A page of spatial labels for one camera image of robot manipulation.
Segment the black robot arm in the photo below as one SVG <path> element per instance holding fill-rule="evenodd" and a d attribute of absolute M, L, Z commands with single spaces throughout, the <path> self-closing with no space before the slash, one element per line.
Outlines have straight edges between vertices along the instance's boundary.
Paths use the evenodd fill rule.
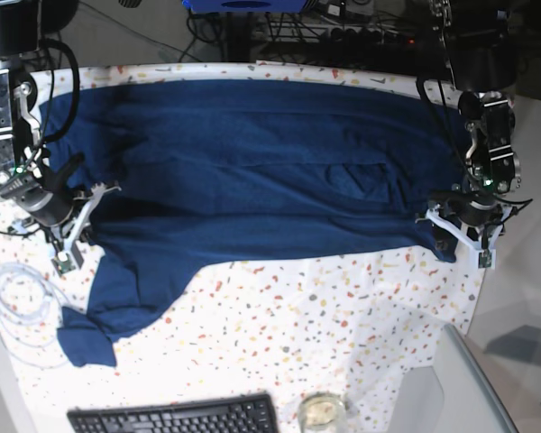
<path fill-rule="evenodd" d="M 480 269 L 493 267 L 495 243 L 505 223 L 529 205 L 507 199 L 521 183 L 520 162 L 511 144 L 516 118 L 508 92 L 517 79 L 517 49 L 509 34 L 506 1 L 432 1 L 434 45 L 442 49 L 471 143 L 457 159 L 463 183 L 433 192 L 426 220 L 436 242 L 456 239 Z"/>
<path fill-rule="evenodd" d="M 61 247 L 79 237 L 86 215 L 80 212 L 89 195 L 68 188 L 70 175 L 83 161 L 78 154 L 59 170 L 46 164 L 46 146 L 62 138 L 78 113 L 80 78 L 71 48 L 51 35 L 66 27 L 78 10 L 76 1 L 0 1 L 0 198 L 12 200 L 31 217 L 46 240 Z M 31 53 L 42 53 L 48 66 L 52 51 L 70 65 L 69 114 L 60 129 L 48 133 L 50 113 L 32 114 L 38 86 L 25 66 Z"/>

